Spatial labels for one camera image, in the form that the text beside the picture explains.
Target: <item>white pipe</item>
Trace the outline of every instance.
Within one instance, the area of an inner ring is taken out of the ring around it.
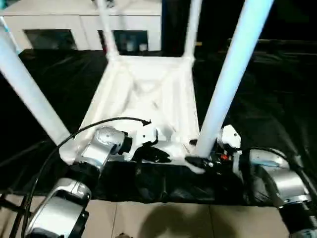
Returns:
[[[274,0],[245,0],[194,154],[208,157]]]
[[[103,33],[106,42],[107,57],[109,60],[112,57],[118,56],[119,53],[109,24],[110,18],[107,13],[106,0],[97,0],[97,5],[99,15],[102,21]]]
[[[194,56],[201,8],[202,0],[191,1],[184,49],[184,56],[186,57]]]
[[[0,70],[56,145],[70,135],[20,58],[3,37],[0,37]]]

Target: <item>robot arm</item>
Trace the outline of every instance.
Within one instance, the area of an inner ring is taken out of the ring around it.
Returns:
[[[278,209],[290,237],[317,237],[316,210],[300,176],[274,151],[250,150],[254,174]]]
[[[97,129],[91,142],[70,166],[33,215],[27,237],[80,237],[89,213],[91,189],[99,180],[110,155],[129,152],[132,139],[112,127]]]

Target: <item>beige floor tile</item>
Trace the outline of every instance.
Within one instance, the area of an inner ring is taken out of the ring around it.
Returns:
[[[210,206],[215,238],[287,238],[279,212],[269,207]]]
[[[8,195],[6,198],[8,201],[13,202],[16,205],[20,205],[22,202],[22,196]],[[31,204],[31,211],[34,211],[38,205],[43,201],[44,197],[34,197]],[[2,208],[0,212],[0,238],[7,238],[10,235],[16,213],[6,208]],[[20,223],[19,230],[17,232],[17,238],[21,237],[22,221]]]
[[[119,203],[112,237],[120,233],[133,238],[213,237],[209,207],[185,203]]]
[[[86,211],[89,218],[83,238],[111,238],[116,203],[92,200]]]

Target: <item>white cabinet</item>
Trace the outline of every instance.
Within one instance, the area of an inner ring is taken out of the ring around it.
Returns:
[[[20,49],[32,49],[28,30],[69,30],[78,50],[88,50],[89,45],[79,16],[29,15],[5,16],[4,20]]]
[[[161,0],[115,0],[110,8],[113,30],[144,31],[148,49],[161,48]],[[69,31],[78,50],[101,50],[102,29],[91,0],[20,0],[1,12],[20,49],[34,47],[31,30]]]
[[[98,16],[81,16],[91,50],[101,50],[102,44],[99,30],[102,30]],[[161,18],[160,16],[110,16],[112,30],[146,31],[149,51],[159,51],[161,48]]]

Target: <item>table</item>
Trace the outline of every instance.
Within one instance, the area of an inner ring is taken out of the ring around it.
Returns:
[[[200,126],[224,56],[210,54],[208,59],[196,59],[193,67]],[[20,57],[67,128],[77,130],[106,66],[104,52],[26,50]],[[289,158],[300,155],[315,184],[317,128],[311,75],[316,64],[316,56],[255,52],[225,121],[241,135],[242,148],[273,147]],[[0,193],[25,195],[54,144],[4,79],[0,90],[1,100],[7,102],[1,107]],[[46,195],[66,169],[56,157],[35,194]],[[106,166],[93,197],[245,205],[241,192],[234,178],[196,175],[180,166],[113,162]]]

